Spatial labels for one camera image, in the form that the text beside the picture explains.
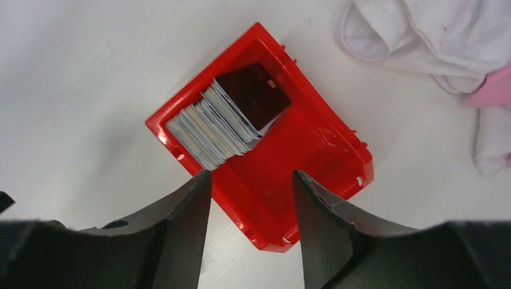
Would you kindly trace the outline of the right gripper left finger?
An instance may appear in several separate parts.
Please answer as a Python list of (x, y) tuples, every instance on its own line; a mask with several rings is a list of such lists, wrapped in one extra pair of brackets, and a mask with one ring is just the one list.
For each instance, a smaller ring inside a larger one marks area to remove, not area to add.
[(72, 288), (196, 288), (211, 200), (205, 170), (135, 213), (82, 230)]

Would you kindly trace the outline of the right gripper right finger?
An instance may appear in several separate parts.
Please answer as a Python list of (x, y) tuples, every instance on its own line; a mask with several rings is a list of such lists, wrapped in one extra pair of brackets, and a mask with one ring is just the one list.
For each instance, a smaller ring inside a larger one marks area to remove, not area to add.
[(292, 177), (304, 285), (323, 288), (354, 259), (368, 252), (365, 236), (390, 237), (414, 228), (373, 215), (323, 187), (302, 170)]

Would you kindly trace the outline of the red plastic bin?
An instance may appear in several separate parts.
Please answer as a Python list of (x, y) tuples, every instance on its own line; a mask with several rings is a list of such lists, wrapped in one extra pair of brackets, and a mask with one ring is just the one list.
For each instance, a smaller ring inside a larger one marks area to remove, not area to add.
[(284, 116), (247, 154), (212, 173), (213, 199), (259, 250), (283, 253), (299, 241), (292, 175), (302, 170), (349, 199), (374, 180), (372, 155), (355, 130), (324, 101), (296, 61), (255, 23), (153, 115), (146, 126), (192, 175), (201, 166), (165, 127), (201, 99), (213, 78), (259, 62), (291, 101)]

